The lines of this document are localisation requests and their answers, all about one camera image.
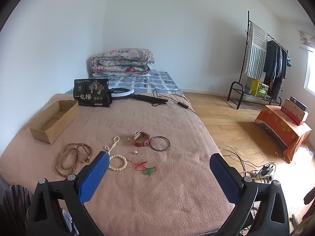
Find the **silver screw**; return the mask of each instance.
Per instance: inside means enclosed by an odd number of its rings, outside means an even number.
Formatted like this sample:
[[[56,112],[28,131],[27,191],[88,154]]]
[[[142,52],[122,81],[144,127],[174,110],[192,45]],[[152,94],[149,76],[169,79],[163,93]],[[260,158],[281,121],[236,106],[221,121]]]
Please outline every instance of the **silver screw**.
[[[43,184],[46,182],[46,179],[45,178],[41,178],[39,181],[38,181],[40,184]]]
[[[280,185],[280,182],[278,180],[274,180],[273,183],[276,185],[276,186],[279,186]]]
[[[251,183],[253,180],[252,180],[251,177],[245,176],[245,177],[244,177],[244,181],[245,181],[246,183]]]
[[[76,179],[76,175],[71,174],[71,175],[69,175],[67,178],[68,178],[69,181],[72,181],[72,180],[75,180],[75,179]]]

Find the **power strip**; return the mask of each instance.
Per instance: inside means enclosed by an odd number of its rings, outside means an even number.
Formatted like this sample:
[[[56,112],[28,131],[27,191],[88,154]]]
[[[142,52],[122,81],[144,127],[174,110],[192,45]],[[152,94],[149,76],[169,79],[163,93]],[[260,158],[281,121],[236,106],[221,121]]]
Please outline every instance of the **power strip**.
[[[253,172],[253,174],[254,174],[254,176],[255,176],[255,179],[263,179],[263,178],[269,178],[269,177],[271,177],[271,172],[273,171],[273,168],[268,168],[267,169],[267,174],[265,175],[265,176],[263,176],[262,174],[261,174],[261,172],[259,172],[259,174],[258,174],[258,171],[254,171]]]

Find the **blue gripper pad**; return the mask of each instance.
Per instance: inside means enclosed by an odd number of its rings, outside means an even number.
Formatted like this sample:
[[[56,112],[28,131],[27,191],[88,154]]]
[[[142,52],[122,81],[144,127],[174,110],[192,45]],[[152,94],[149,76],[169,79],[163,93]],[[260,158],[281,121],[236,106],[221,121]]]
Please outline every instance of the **blue gripper pad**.
[[[78,174],[76,189],[82,204],[90,201],[109,166],[109,155],[100,152],[91,164],[84,166]]]
[[[230,203],[238,204],[240,201],[240,188],[237,182],[233,179],[229,166],[220,156],[220,154],[213,154],[210,158],[210,169],[217,179],[224,195]]]

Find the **black metal rack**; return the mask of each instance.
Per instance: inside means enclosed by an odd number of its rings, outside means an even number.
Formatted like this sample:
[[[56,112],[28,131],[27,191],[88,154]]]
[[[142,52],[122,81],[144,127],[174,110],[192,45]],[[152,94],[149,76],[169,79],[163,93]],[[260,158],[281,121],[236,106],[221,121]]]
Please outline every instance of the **black metal rack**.
[[[244,107],[251,107],[251,108],[259,108],[261,109],[264,104],[262,103],[256,103],[256,102],[252,102],[252,101],[243,101],[243,97],[246,96],[246,97],[251,97],[251,98],[255,98],[255,99],[259,99],[259,100],[262,100],[262,101],[267,101],[269,102],[268,105],[270,105],[271,103],[274,103],[274,104],[278,104],[279,106],[281,106],[281,103],[282,103],[282,100],[280,97],[278,97],[278,99],[280,101],[277,101],[277,100],[274,100],[272,99],[271,97],[266,97],[266,98],[259,98],[259,97],[256,97],[254,95],[250,95],[250,94],[247,94],[245,93],[244,91],[244,86],[240,83],[241,82],[241,78],[242,78],[242,75],[243,75],[243,70],[244,70],[244,63],[245,63],[245,57],[246,57],[246,49],[247,49],[247,45],[248,45],[248,33],[249,33],[249,25],[250,25],[251,21],[249,20],[249,11],[248,11],[248,21],[247,21],[247,38],[246,38],[246,46],[245,46],[245,53],[244,53],[244,59],[243,59],[243,65],[242,65],[242,70],[241,70],[241,74],[239,76],[239,80],[238,82],[237,81],[234,81],[232,82],[231,84],[231,87],[230,87],[230,92],[229,92],[229,95],[227,97],[227,101],[231,100],[237,107],[236,109],[238,110],[240,106],[244,106]],[[274,42],[276,42],[278,45],[280,45],[271,35],[267,34]],[[234,84],[237,84],[241,87],[241,90],[240,89],[236,89],[234,88]],[[231,92],[232,90],[234,90],[235,92],[237,92],[238,94],[241,95],[240,99],[231,99],[230,96],[231,96]],[[249,103],[249,104],[256,104],[258,106],[250,106],[250,105],[246,105],[246,104],[242,104],[242,102],[244,103]]]

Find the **small table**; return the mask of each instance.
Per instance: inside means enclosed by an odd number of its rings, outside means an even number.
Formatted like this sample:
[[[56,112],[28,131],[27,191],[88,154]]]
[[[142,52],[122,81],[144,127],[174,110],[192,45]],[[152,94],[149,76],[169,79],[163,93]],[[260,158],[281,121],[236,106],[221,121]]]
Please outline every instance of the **small table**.
[[[306,146],[312,129],[306,124],[300,126],[281,111],[280,106],[266,106],[256,118],[256,121],[263,121],[280,140],[287,146],[283,152],[286,163],[292,161],[293,155],[300,146]]]

